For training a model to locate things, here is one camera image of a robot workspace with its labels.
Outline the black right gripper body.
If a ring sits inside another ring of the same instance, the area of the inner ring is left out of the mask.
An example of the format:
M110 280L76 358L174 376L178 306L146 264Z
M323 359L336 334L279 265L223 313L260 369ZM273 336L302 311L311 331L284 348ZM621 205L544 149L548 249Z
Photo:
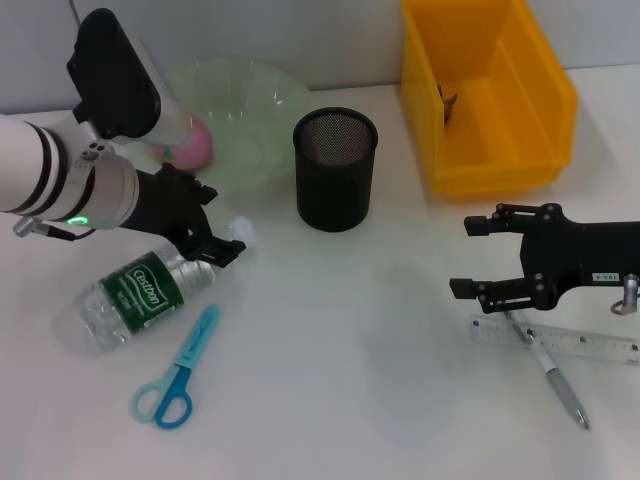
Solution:
M560 297L575 288L620 287L615 314L639 310L639 223L579 223L562 207L551 205L551 227L539 236L523 237L520 259L533 290L537 310L554 309Z

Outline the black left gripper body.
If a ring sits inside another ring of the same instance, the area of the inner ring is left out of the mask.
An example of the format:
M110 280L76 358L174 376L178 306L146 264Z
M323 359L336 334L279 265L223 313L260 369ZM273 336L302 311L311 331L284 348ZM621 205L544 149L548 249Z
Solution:
M138 199L124 228L162 236L179 250L182 229L211 230L203 207L193 201L193 173L164 164L155 174L136 171Z

